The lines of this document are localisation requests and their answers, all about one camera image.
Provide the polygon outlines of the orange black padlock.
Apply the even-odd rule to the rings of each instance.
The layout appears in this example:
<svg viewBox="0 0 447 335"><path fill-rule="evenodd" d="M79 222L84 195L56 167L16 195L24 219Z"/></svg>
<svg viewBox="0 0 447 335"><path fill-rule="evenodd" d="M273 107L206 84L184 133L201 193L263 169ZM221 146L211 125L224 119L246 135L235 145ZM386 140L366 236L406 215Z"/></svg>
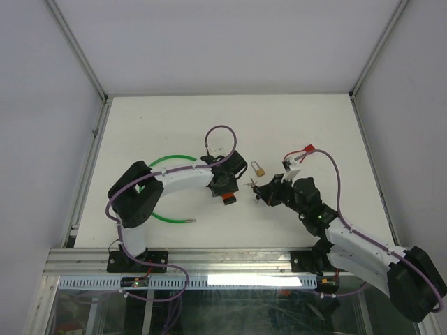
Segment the orange black padlock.
<svg viewBox="0 0 447 335"><path fill-rule="evenodd" d="M224 193L222 196L223 203L227 206L237 202L237 198L235 197L234 192Z"/></svg>

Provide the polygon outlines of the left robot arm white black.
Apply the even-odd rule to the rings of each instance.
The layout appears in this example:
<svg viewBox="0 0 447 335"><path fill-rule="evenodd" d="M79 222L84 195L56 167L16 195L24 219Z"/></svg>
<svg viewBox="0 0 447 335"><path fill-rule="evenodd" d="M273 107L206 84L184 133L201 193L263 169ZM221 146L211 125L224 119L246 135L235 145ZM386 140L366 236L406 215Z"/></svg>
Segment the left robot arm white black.
<svg viewBox="0 0 447 335"><path fill-rule="evenodd" d="M125 250L122 263L131 271L146 263L144 224L163 196L190 188L208 188L225 205L236 202L238 180L247 162L236 151L227 156L205 155L189 165L154 170L144 161L133 163L108 191L106 216L118 225L119 241Z"/></svg>

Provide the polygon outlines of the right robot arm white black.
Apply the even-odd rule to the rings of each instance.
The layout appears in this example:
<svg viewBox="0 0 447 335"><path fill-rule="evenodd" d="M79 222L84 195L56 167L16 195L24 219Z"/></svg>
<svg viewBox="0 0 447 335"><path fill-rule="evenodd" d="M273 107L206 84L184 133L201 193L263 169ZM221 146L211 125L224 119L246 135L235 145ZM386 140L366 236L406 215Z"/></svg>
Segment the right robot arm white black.
<svg viewBox="0 0 447 335"><path fill-rule="evenodd" d="M357 276L386 295L412 322L443 310L446 284L427 252L380 241L347 223L322 201L313 178L291 181L277 174L252 190L269 207L282 204L293 210L306 230L318 237L312 253L318 269L334 267Z"/></svg>

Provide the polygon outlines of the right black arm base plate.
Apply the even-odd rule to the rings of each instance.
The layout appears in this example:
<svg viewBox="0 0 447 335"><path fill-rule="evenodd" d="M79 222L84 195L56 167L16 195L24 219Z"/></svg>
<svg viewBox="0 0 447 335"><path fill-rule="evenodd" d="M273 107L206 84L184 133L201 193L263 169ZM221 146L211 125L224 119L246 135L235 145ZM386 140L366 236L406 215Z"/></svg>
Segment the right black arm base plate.
<svg viewBox="0 0 447 335"><path fill-rule="evenodd" d="M309 272L322 276L326 272L335 272L326 254L312 249L290 252L291 271L293 273Z"/></svg>

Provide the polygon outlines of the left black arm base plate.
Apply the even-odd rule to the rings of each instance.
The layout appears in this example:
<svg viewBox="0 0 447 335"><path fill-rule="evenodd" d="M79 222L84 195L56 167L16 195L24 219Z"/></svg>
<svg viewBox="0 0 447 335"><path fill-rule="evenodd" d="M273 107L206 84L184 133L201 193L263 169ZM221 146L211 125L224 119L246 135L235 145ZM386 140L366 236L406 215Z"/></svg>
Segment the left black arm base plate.
<svg viewBox="0 0 447 335"><path fill-rule="evenodd" d="M166 273L168 263L167 251L146 250L138 256L139 262L130 259L123 250L110 251L106 271L112 274L118 273L147 273L151 269L153 273Z"/></svg>

